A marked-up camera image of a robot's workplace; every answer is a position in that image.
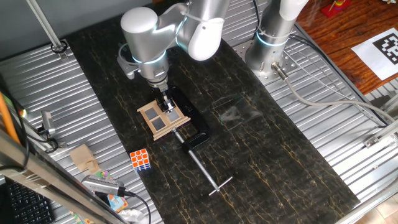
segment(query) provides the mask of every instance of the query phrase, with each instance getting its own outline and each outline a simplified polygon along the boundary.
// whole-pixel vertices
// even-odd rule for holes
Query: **robotic arm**
[[[171,6],[161,16],[147,7],[126,12],[121,27],[138,72],[152,87],[162,111],[175,107],[167,84],[166,50],[179,46],[191,58],[203,61],[217,51],[230,0],[191,0]],[[254,73],[272,72],[300,11],[308,0],[272,0],[262,13],[256,39],[246,53]]]
[[[121,27],[138,72],[152,87],[162,111],[175,107],[167,85],[166,50],[179,46],[195,60],[213,56],[221,42],[230,0],[192,0],[171,6],[161,16],[147,7],[126,12]]]

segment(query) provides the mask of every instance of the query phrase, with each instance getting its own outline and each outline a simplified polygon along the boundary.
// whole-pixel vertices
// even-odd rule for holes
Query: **cardboard piece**
[[[75,163],[77,168],[81,171],[88,169],[92,174],[101,171],[93,153],[85,144],[82,144],[76,149],[70,151],[69,155],[72,158],[73,163]]]

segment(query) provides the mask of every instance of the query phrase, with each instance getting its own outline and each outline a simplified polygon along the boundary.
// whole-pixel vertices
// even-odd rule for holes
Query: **metal rod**
[[[218,188],[222,188],[230,180],[232,180],[232,177],[230,177],[230,178],[228,178],[228,180],[224,181],[220,186],[218,186]],[[214,192],[216,192],[216,190],[210,192],[209,196],[212,195]]]
[[[45,33],[51,40],[51,43],[54,45],[56,49],[62,49],[63,46],[58,39],[57,35],[55,34],[54,30],[51,28],[51,25],[47,18],[45,17],[42,9],[40,8],[39,4],[37,4],[36,0],[26,0],[30,8],[32,9],[33,13],[35,14],[37,20],[39,20],[40,24],[42,25]]]
[[[364,203],[354,208],[349,214],[344,216],[342,219],[338,220],[336,224],[351,224],[362,218],[368,211],[376,208],[393,195],[398,192],[398,178],[394,179],[391,184],[389,184],[382,191],[373,195],[371,198],[367,199]]]
[[[192,152],[192,150],[189,150],[188,153],[192,157],[192,159],[197,163],[199,169],[206,176],[206,178],[209,180],[211,185],[214,187],[215,191],[219,192],[220,188],[217,186],[217,184],[213,180],[213,178],[211,178],[211,175],[207,172],[207,170],[204,168],[204,166],[201,164],[201,162],[198,160],[198,158],[195,156],[195,154]]]
[[[175,137],[177,137],[177,139],[180,141],[181,144],[183,144],[185,142],[184,138],[180,135],[180,133],[178,133],[176,128],[172,129],[172,132],[174,132]],[[206,176],[206,178],[209,180],[210,184],[214,187],[215,191],[220,191],[220,188],[217,186],[216,182],[213,180],[213,178],[211,178],[210,174],[207,172],[207,170],[205,169],[205,167],[201,164],[201,162],[199,161],[199,159],[195,156],[195,154],[192,152],[192,150],[188,151],[188,154],[192,157],[192,159],[196,162],[196,164],[198,165],[199,169],[201,170],[201,172]]]

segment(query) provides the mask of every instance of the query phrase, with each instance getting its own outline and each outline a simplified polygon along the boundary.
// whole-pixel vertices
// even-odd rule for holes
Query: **small wooden block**
[[[70,151],[69,155],[72,158],[73,163],[75,163],[77,168],[81,171],[84,171],[88,168],[87,163],[89,162],[95,162],[95,164],[92,164],[92,167],[98,167],[97,161],[95,160],[93,153],[85,144],[82,144],[76,149]]]
[[[156,101],[148,103],[137,111],[141,113],[148,127],[154,133],[154,141],[171,132],[173,128],[191,120],[191,118],[184,116],[178,106],[171,113],[162,112]]]

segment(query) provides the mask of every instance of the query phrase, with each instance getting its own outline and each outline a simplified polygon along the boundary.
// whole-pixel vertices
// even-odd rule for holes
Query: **black clamp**
[[[186,151],[192,150],[203,142],[207,141],[210,137],[211,130],[206,124],[205,119],[200,112],[195,108],[191,101],[185,96],[185,94],[178,89],[176,86],[170,86],[172,90],[172,96],[175,104],[180,108],[181,112],[191,118],[192,124],[199,130],[199,132],[185,140],[183,147]]]

